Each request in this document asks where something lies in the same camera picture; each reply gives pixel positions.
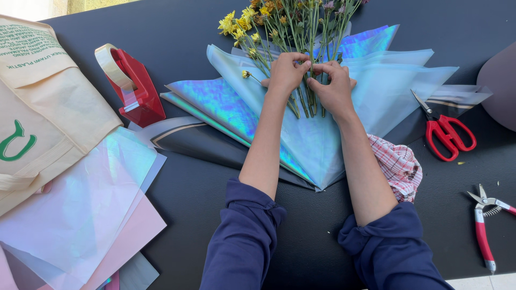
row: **rolled-up sleeve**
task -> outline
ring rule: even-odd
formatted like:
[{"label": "rolled-up sleeve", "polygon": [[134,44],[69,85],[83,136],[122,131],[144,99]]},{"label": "rolled-up sleeve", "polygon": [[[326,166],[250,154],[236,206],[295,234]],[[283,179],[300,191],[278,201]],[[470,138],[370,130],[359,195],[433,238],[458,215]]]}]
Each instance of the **rolled-up sleeve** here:
[{"label": "rolled-up sleeve", "polygon": [[402,202],[365,227],[358,227],[354,215],[349,216],[338,243],[353,257],[369,290],[453,289],[434,266],[422,236],[414,205]]},{"label": "rolled-up sleeve", "polygon": [[262,191],[230,179],[221,224],[208,245],[200,289],[260,289],[286,210]]}]

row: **red handle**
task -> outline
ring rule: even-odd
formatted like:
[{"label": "red handle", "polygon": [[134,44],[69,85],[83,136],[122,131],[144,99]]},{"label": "red handle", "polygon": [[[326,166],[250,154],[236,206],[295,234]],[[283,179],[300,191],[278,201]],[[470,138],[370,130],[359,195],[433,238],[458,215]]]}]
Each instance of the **red handle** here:
[{"label": "red handle", "polygon": [[[453,141],[455,143],[455,145],[459,148],[460,151],[469,151],[477,146],[477,139],[475,138],[475,135],[473,135],[471,130],[468,127],[466,127],[466,125],[462,124],[461,121],[459,121],[455,118],[450,118],[450,117],[441,115],[439,117],[439,120],[437,121],[437,123],[439,123],[439,125],[441,125],[441,127],[446,131],[446,133],[448,133],[451,141]],[[471,142],[472,142],[471,146],[466,147],[466,145],[464,145],[464,142],[462,142],[462,139],[460,139],[459,134],[457,134],[457,131],[455,131],[455,129],[452,127],[452,125],[450,125],[450,123],[458,125],[462,129],[464,129],[464,131],[466,131],[466,133],[471,138]]]},{"label": "red handle", "polygon": [[510,207],[509,207],[509,210],[507,210],[507,211],[508,211],[508,212],[510,212],[510,213],[512,213],[513,215],[515,215],[515,216],[516,216],[516,208],[514,208],[514,207],[510,206]]},{"label": "red handle", "polygon": [[482,256],[486,261],[494,261],[493,254],[487,243],[486,225],[483,222],[475,222],[475,228],[477,230],[477,241],[482,252]]},{"label": "red handle", "polygon": [[[436,145],[433,143],[433,140],[432,140],[432,134],[435,134],[437,136],[437,138],[441,142],[443,142],[443,144],[446,146],[446,148],[448,148],[448,150],[450,150],[450,152],[452,153],[451,158],[444,157],[443,154],[441,154],[441,152],[439,152],[437,150]],[[453,145],[453,143],[450,141],[450,139],[451,139],[451,136],[446,135],[436,121],[427,121],[426,122],[426,140],[427,140],[428,144],[430,145],[430,147],[432,147],[433,152],[440,159],[447,161],[447,162],[452,161],[455,158],[457,158],[457,156],[459,156],[459,149],[457,149],[457,147],[455,147],[455,145]]]}]

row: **scissors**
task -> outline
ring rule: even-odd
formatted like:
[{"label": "scissors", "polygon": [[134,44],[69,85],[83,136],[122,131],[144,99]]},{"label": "scissors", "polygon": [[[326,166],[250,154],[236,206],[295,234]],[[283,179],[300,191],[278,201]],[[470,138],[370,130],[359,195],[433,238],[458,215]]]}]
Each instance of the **scissors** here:
[{"label": "scissors", "polygon": [[[459,150],[469,151],[477,146],[477,139],[475,139],[475,136],[473,135],[473,133],[471,133],[470,129],[466,127],[466,125],[462,124],[461,121],[455,118],[437,114],[432,109],[430,109],[426,105],[426,103],[423,102],[413,90],[410,91],[412,92],[417,102],[420,104],[421,108],[425,112],[426,119],[428,120],[426,122],[426,141],[428,142],[430,147],[432,147],[433,152],[440,159],[448,162],[452,161],[455,158],[457,158],[457,156],[459,156]],[[473,144],[471,144],[471,146],[469,147],[466,147],[466,145],[464,145],[464,142],[460,139],[459,134],[457,134],[452,125],[450,125],[450,123],[456,124],[463,128],[469,134]],[[450,158],[444,157],[443,154],[441,154],[441,152],[437,150],[436,145],[433,143],[432,139],[432,134],[434,133],[437,136],[437,138],[441,142],[443,142],[444,146],[448,148],[448,150],[450,150],[450,152],[452,153]]]},{"label": "scissors", "polygon": [[[486,267],[489,270],[491,270],[491,273],[494,274],[494,272],[496,271],[496,264],[494,262],[493,254],[491,253],[491,249],[489,248],[489,244],[487,243],[486,225],[484,224],[483,219],[485,217],[490,217],[499,213],[502,209],[512,213],[513,215],[516,215],[516,208],[508,205],[507,203],[499,199],[487,198],[483,186],[479,184],[479,187],[480,197],[472,194],[469,191],[468,193],[473,199],[475,199],[478,202],[475,207],[475,229],[477,232],[477,241],[480,247],[480,251],[482,252],[484,262],[486,263]],[[484,213],[483,208],[486,205],[495,205],[495,207]]]}]

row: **person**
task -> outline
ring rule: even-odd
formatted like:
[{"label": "person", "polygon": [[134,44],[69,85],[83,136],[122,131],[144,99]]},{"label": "person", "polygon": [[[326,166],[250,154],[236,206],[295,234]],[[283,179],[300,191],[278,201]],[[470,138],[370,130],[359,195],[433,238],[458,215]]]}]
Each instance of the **person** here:
[{"label": "person", "polygon": [[[278,185],[280,135],[286,103],[312,64],[302,53],[282,53],[270,79],[254,139],[238,179],[230,179],[221,224],[208,245],[200,289],[260,289],[277,245],[276,228],[286,210],[274,202]],[[338,234],[369,290],[453,289],[432,262],[421,240],[423,229],[411,202],[398,203],[354,111],[356,85],[338,62],[313,64],[329,85],[308,85],[337,122],[354,214]]]}]

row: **beige tote bag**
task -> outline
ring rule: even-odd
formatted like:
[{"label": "beige tote bag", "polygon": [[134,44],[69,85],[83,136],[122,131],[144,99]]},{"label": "beige tote bag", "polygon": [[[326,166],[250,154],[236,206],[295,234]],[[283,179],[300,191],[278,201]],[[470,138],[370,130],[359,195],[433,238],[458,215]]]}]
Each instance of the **beige tote bag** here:
[{"label": "beige tote bag", "polygon": [[0,14],[0,216],[121,124],[50,26]]}]

